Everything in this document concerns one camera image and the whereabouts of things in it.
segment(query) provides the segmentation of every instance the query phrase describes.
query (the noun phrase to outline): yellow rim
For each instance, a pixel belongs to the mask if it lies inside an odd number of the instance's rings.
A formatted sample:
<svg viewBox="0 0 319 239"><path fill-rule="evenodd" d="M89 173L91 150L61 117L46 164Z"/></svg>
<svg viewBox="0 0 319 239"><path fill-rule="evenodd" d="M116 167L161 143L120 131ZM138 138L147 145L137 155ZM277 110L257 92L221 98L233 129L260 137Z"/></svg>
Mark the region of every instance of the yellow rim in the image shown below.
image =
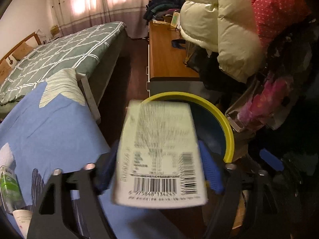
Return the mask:
<svg viewBox="0 0 319 239"><path fill-rule="evenodd" d="M187 93L187 92L163 92L156 95L153 95L146 100L143 101L143 103L148 103L151 101L158 101L158 100L173 100L173 99L184 99L190 102L194 102L205 109L207 109L211 114L217 118L218 122L220 123L225 139L226 139L226 151L224 156L224 162L225 163L231 163L232 158L234 155L234 136L232 133L232 128L230 127L230 124L226 117L221 113L221 111L214 105L211 104L209 101L203 99L202 97L199 97L197 95Z"/></svg>

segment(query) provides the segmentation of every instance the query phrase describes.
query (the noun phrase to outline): blue cloth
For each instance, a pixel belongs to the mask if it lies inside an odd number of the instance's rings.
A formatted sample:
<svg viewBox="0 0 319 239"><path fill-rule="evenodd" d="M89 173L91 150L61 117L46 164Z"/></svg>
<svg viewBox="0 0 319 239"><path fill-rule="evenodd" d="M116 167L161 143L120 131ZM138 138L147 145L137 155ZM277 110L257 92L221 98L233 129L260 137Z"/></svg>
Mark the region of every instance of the blue cloth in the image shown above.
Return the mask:
<svg viewBox="0 0 319 239"><path fill-rule="evenodd" d="M59 94L39 108L45 87L42 83L26 95L0 124L0 148L5 143L11 147L26 205L34 203L54 169L79 170L110 150L87 105ZM158 210L114 205L111 189L99 199L119 239L185 238ZM8 219L20 232L13 217Z"/></svg>

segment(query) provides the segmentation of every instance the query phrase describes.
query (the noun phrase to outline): paper on desk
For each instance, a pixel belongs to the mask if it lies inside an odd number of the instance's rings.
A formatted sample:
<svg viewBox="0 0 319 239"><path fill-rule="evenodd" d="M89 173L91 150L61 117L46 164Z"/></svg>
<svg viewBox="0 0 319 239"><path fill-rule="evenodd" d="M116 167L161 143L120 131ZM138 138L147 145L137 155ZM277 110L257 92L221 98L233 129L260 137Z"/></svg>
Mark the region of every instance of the paper on desk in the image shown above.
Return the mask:
<svg viewBox="0 0 319 239"><path fill-rule="evenodd" d="M130 102L117 154L113 200L143 208L206 203L202 163L188 104Z"/></svg>
<svg viewBox="0 0 319 239"><path fill-rule="evenodd" d="M167 23L165 21L157 21L155 19L152 20L154 24L164 24L164 25L170 25L170 23Z"/></svg>

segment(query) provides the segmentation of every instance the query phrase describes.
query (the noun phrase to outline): green checkered duvet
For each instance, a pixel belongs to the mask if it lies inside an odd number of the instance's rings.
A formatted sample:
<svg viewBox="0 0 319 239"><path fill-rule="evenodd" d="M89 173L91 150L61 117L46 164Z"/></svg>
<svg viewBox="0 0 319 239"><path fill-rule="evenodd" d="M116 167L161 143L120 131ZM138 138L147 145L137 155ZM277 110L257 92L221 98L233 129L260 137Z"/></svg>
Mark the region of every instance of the green checkered duvet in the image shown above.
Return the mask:
<svg viewBox="0 0 319 239"><path fill-rule="evenodd" d="M77 72L89 78L112 41L124 28L123 22L98 25L32 50L15 66L0 87L0 115L10 111L37 84L63 68L76 68Z"/></svg>

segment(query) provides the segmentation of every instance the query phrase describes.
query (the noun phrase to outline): metal bolt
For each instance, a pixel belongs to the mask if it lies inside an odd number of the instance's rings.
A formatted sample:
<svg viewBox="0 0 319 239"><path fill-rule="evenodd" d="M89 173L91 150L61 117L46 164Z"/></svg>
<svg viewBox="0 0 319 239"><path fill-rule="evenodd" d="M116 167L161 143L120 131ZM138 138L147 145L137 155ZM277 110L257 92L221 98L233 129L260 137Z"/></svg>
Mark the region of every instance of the metal bolt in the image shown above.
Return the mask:
<svg viewBox="0 0 319 239"><path fill-rule="evenodd" d="M236 169L236 165L235 164L226 164L226 169L235 170Z"/></svg>
<svg viewBox="0 0 319 239"><path fill-rule="evenodd" d="M59 175L59 174L61 174L62 173L62 170L61 169L55 169L54 171L53 171L53 175Z"/></svg>
<svg viewBox="0 0 319 239"><path fill-rule="evenodd" d="M259 170L258 174L261 175L261 176L266 176L268 174L268 172L265 171L265 170Z"/></svg>
<svg viewBox="0 0 319 239"><path fill-rule="evenodd" d="M92 170L95 168L95 164L87 164L84 166L84 170Z"/></svg>

